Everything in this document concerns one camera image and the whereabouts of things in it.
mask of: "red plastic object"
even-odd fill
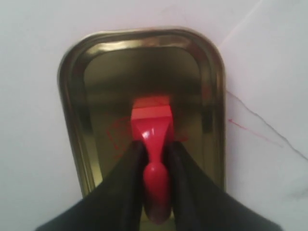
[[[161,224],[170,217],[170,179],[163,164],[164,146],[174,140],[173,118],[169,105],[134,108],[132,135],[147,148],[149,164],[143,172],[144,208],[148,218]]]

